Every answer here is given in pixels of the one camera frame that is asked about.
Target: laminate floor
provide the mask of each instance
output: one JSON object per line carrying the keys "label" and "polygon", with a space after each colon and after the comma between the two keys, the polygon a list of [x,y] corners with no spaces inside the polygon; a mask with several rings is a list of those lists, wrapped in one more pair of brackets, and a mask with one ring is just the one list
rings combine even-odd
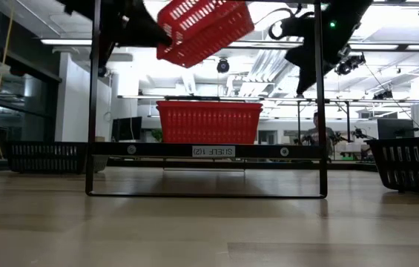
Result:
{"label": "laminate floor", "polygon": [[[316,194],[317,171],[107,168],[97,191]],[[105,198],[0,172],[0,266],[419,266],[419,195],[330,171],[326,200]]]}

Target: metal shelf frame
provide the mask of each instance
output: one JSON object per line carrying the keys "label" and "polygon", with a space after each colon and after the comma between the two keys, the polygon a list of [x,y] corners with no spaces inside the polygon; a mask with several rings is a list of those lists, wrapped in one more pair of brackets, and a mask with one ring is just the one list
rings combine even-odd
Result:
{"label": "metal shelf frame", "polygon": [[279,196],[279,195],[239,195],[239,194],[143,194],[143,193],[99,193],[94,191],[93,184],[93,157],[96,155],[114,156],[155,156],[155,157],[198,157],[195,156],[195,144],[147,144],[147,143],[109,143],[95,142],[96,135],[96,108],[97,108],[97,82],[99,62],[99,28],[102,0],[94,0],[94,20],[92,30],[92,51],[90,58],[90,97],[88,121],[88,154],[85,177],[85,193],[93,197],[216,197],[216,198],[272,198],[272,199],[324,199],[328,195],[328,173],[326,155],[326,115],[323,78],[323,30],[321,21],[320,0],[259,0],[270,2],[299,3],[314,5],[315,17],[315,61],[317,73],[317,99],[319,146],[300,147],[283,145],[217,145],[221,148],[234,149],[233,158],[283,158],[283,159],[318,159],[320,160],[320,191],[310,196]]}

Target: security camera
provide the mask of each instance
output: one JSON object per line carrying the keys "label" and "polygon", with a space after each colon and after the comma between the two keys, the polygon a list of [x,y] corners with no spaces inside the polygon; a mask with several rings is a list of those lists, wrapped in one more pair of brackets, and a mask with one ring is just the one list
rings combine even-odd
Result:
{"label": "security camera", "polygon": [[226,73],[229,71],[229,62],[227,59],[220,59],[219,63],[217,63],[217,72],[218,73]]}

